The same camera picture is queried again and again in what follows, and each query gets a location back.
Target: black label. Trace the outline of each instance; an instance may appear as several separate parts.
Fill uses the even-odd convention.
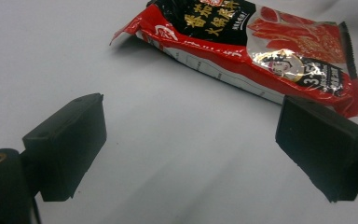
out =
[[[314,87],[339,96],[342,91],[342,70],[320,60],[302,58],[304,76],[296,83],[303,87]]]
[[[246,46],[246,24],[255,13],[255,4],[220,1],[211,5],[200,0],[157,0],[165,19],[183,34],[217,43]]]

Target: plastic wrapper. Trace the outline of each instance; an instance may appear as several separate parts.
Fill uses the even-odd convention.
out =
[[[241,0],[156,0],[122,32],[180,63],[282,103],[311,99],[358,116],[358,77],[345,23],[310,21]]]

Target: food bag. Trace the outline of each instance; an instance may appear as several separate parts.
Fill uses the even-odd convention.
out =
[[[284,95],[358,116],[358,77],[345,23],[243,0],[155,0],[123,29],[201,73],[281,104]]]

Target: printed logo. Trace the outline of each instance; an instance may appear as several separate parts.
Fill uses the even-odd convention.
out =
[[[330,92],[335,96],[340,96],[343,90],[340,68],[320,60],[297,57],[290,49],[256,54],[254,62],[301,87]]]
[[[178,38],[175,35],[175,32],[163,25],[156,26],[156,35],[160,35],[167,39],[174,39],[176,41],[178,40]]]
[[[218,7],[218,6],[222,5],[223,0],[200,0],[200,2],[201,3],[206,3],[206,4],[211,5],[211,6]]]
[[[246,23],[246,20],[248,19],[249,15],[249,13],[241,12],[240,16],[234,22],[232,29],[236,31],[243,30],[243,25]]]

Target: white table surface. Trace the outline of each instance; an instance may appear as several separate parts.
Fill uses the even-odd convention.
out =
[[[346,21],[358,69],[358,1],[258,0],[316,21]],[[358,223],[275,143],[281,107],[115,31],[146,1],[0,0],[0,148],[69,101],[104,94],[106,144],[74,199],[43,223]]]

